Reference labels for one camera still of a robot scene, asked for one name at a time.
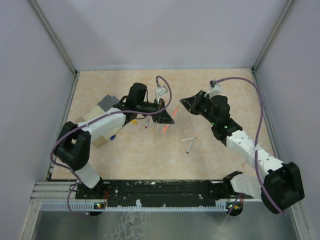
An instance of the gray wall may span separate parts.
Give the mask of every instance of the gray wall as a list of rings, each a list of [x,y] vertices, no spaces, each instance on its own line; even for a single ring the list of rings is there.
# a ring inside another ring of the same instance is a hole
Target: gray wall
[[[73,76],[26,0],[0,2],[0,235],[17,239]]]
[[[251,67],[285,0],[37,0],[78,70]]]
[[[257,72],[285,162],[300,167],[315,226],[320,207],[320,1],[296,1]]]

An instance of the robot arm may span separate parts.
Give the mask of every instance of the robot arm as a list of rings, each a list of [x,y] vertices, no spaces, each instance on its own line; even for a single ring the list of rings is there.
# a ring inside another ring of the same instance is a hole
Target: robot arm
[[[212,125],[215,138],[226,147],[239,153],[242,158],[255,168],[255,152],[258,153],[258,171],[264,187],[273,201],[282,210],[292,206],[305,197],[300,171],[293,162],[288,164],[271,156],[254,142],[232,118],[226,96],[219,95],[221,86],[210,82],[208,92],[200,91],[195,96],[180,100],[188,112],[202,115]],[[265,206],[273,213],[279,213],[260,189],[257,178],[246,176],[241,172],[231,174],[227,179],[234,192],[245,193],[262,199]]]
[[[159,94],[156,95],[154,102],[145,102],[146,92],[146,85],[134,83],[128,96],[124,96],[118,104],[114,105],[106,113],[90,121],[78,124],[69,121],[62,127],[58,139],[61,139],[78,126],[87,125],[66,137],[54,151],[54,154],[76,173],[87,188],[98,193],[103,184],[101,177],[89,163],[90,144],[101,135],[113,136],[124,125],[130,123],[137,117],[137,113],[132,113],[132,111],[154,113],[164,108],[165,101],[160,98]],[[152,119],[159,124],[175,123],[165,109],[158,114],[153,114]]]

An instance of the orange object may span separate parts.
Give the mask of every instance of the orange object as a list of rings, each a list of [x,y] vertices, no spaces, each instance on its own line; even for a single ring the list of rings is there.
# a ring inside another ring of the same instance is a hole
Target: orange object
[[[174,116],[177,114],[177,111],[178,111],[178,107],[174,110],[173,114],[172,114],[172,118],[174,118]],[[164,129],[163,129],[163,133],[167,130],[169,124],[165,125]]]

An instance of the gray floor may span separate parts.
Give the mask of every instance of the gray floor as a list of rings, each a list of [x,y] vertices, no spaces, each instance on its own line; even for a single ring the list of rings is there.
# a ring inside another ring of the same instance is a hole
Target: gray floor
[[[297,240],[291,211],[274,215],[261,202],[242,214],[223,212],[104,212],[91,219],[41,212],[33,240]]]

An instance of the wooden table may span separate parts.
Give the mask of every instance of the wooden table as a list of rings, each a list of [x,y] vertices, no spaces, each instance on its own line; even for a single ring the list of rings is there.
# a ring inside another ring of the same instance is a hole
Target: wooden table
[[[175,124],[163,133],[164,124],[156,124],[152,130],[152,122],[146,129],[146,120],[138,120],[138,124],[125,125],[114,140],[100,148],[91,146],[89,161],[97,173],[103,179],[118,180],[218,180],[234,171],[255,175],[237,153],[215,139],[211,124],[205,118],[191,115],[179,103],[181,98],[193,96],[199,90],[207,91],[209,81],[213,79],[243,77],[252,80],[247,68],[82,71],[68,120],[75,121],[86,114],[107,94],[120,99],[136,82],[147,85],[152,101],[157,75],[163,76],[172,89],[172,102],[167,108],[169,114],[179,107]],[[231,117],[254,139],[260,117],[255,89],[241,80],[228,80],[221,86],[221,94],[228,97]],[[168,93],[164,99],[168,102]],[[180,141],[188,137],[197,137],[189,154],[186,153],[189,141]],[[259,143],[267,152],[273,153],[264,123]],[[52,179],[74,179],[74,176],[56,166]]]

